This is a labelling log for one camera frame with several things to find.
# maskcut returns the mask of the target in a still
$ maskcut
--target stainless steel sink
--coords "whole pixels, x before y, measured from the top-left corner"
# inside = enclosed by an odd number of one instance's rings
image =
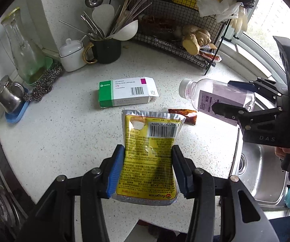
[[[288,173],[282,171],[273,146],[243,143],[238,175],[260,206],[283,206]]]

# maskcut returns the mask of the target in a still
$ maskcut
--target gas stove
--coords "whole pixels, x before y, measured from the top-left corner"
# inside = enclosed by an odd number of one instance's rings
[[[0,230],[14,241],[35,204],[25,192],[0,144]]]

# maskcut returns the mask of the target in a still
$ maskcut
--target countertop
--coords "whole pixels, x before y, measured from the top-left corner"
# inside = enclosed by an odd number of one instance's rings
[[[28,106],[15,125],[0,120],[0,140],[13,171],[33,201],[37,202],[60,174],[68,178],[85,174],[110,157],[123,144],[123,109],[163,112],[167,107],[192,107],[178,94],[183,78],[204,78],[204,70],[177,56],[135,42],[122,48],[112,64],[94,64],[64,73],[41,102]],[[101,109],[100,81],[125,77],[152,77],[159,98],[148,104]],[[232,69],[218,63],[205,78],[244,81]],[[234,157],[237,128],[199,113],[196,126],[183,125],[175,144],[185,157],[211,175],[227,178]],[[220,207],[216,198],[215,233],[220,231]],[[139,219],[171,230],[187,232],[193,200],[178,195],[170,206],[153,207],[103,199],[102,206],[110,241],[124,241]],[[81,241],[79,198],[76,199],[76,240]]]

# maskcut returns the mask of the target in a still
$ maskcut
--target barcode number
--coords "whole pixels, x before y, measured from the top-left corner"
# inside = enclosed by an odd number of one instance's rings
[[[144,90],[143,90],[142,86],[132,87],[130,90],[131,90],[131,95],[142,95],[142,94],[144,94]]]
[[[150,123],[150,137],[175,137],[178,125],[176,123]]]

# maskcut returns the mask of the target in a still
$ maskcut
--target metal bolt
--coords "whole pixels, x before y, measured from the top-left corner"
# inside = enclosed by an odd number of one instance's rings
[[[203,174],[203,173],[204,173],[204,170],[203,170],[202,168],[196,168],[196,169],[194,170],[194,172],[195,172],[196,174]]]
[[[65,175],[59,175],[58,177],[57,177],[57,181],[58,182],[62,182],[62,181],[64,181],[65,180]]]
[[[99,167],[95,167],[91,170],[92,174],[100,174],[101,173],[101,169]]]
[[[239,181],[239,178],[238,178],[236,175],[232,175],[232,176],[230,177],[230,180],[231,180],[232,182],[238,182],[238,181]]]

